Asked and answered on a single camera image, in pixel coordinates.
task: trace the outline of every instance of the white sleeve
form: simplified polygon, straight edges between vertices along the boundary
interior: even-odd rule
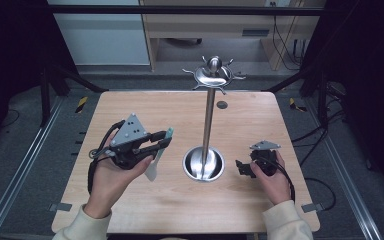
[[[59,230],[53,240],[105,240],[107,239],[107,230],[110,223],[110,213],[102,219],[94,219],[89,217],[83,211],[84,205],[80,207],[74,221],[70,226]]]
[[[268,239],[313,239],[310,226],[300,218],[292,200],[263,212],[263,219]]]

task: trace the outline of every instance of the person's right hand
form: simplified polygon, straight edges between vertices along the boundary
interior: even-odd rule
[[[276,151],[276,158],[277,162],[285,168],[285,161],[283,161],[278,151]],[[273,176],[267,176],[255,162],[251,162],[250,166],[261,187],[274,205],[291,200],[289,182],[282,172],[277,170]]]

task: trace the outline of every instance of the white panel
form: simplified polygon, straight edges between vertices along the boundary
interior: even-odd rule
[[[48,0],[49,4],[138,5],[137,0]],[[54,14],[76,65],[149,65],[139,14]]]

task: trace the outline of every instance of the metal pole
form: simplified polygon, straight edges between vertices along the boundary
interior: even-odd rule
[[[207,91],[207,108],[205,111],[205,126],[204,126],[204,140],[202,144],[202,158],[201,158],[201,176],[204,176],[205,164],[207,162],[208,147],[210,143],[211,123],[213,121],[213,109],[214,109],[214,98],[216,95],[215,88],[208,88]]]

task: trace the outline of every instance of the wooden table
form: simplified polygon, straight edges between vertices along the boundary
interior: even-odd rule
[[[272,207],[257,181],[239,175],[238,159],[251,161],[249,146],[267,140],[279,149],[296,190],[296,207],[317,231],[315,212],[303,213],[301,205],[311,203],[294,149],[276,98],[268,92],[216,92],[210,146],[225,159],[225,170],[217,180],[191,180],[182,167],[185,153],[202,145],[206,91],[194,92],[105,92],[96,107],[73,172],[61,202],[72,204],[69,212],[58,211],[52,229],[68,226],[81,204],[88,199],[88,153],[98,147],[110,126],[136,113],[148,132],[174,128],[173,140],[159,164],[158,176],[150,182],[137,178],[113,207],[108,233],[189,234],[265,232],[262,212]]]

